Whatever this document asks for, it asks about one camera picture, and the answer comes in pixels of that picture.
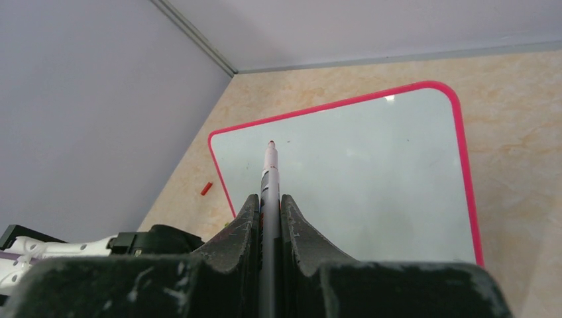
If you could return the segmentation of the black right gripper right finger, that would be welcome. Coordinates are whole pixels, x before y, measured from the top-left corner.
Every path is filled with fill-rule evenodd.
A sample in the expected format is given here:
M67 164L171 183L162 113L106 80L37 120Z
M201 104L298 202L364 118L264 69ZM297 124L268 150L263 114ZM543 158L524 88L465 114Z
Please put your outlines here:
M465 262L359 261L332 244L295 200L280 202L285 317L511 317L500 287Z

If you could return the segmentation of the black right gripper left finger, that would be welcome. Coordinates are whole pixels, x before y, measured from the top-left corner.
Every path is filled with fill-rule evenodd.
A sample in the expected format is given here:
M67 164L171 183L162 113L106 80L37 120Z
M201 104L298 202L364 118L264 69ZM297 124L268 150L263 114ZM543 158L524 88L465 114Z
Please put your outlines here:
M254 317L260 207L189 254L54 258L38 263L4 317Z

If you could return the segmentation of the red and white marker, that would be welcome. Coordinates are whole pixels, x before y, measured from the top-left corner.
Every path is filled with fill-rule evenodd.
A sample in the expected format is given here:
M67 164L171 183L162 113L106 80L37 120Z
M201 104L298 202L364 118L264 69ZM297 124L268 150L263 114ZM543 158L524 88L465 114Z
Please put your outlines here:
M264 155L264 168L260 191L260 224L262 267L259 277L259 317L275 317L277 247L280 235L280 197L278 151L274 141L269 141Z

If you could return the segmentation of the red marker cap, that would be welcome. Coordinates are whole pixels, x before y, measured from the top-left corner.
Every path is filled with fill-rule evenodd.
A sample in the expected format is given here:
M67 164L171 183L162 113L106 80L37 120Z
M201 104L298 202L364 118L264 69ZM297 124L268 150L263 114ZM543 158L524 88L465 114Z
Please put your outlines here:
M205 196L212 186L213 186L212 182L207 182L204 188L200 191L200 195Z

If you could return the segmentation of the pink framed whiteboard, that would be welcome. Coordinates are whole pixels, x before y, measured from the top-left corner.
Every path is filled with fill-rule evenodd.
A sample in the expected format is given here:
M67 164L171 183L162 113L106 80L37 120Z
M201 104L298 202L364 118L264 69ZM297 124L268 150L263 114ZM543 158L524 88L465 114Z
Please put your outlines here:
M461 104L448 85L421 81L211 132L233 213L259 191L269 142L281 193L353 258L484 264Z

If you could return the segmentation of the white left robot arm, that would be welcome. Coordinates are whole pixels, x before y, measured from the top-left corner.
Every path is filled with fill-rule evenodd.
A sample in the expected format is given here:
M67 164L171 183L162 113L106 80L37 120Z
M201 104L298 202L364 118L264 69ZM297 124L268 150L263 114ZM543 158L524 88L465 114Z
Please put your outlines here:
M21 225L9 225L1 235L1 302L12 294L26 272L47 258L188 254L202 245L199 236L168 225L80 243L62 241Z

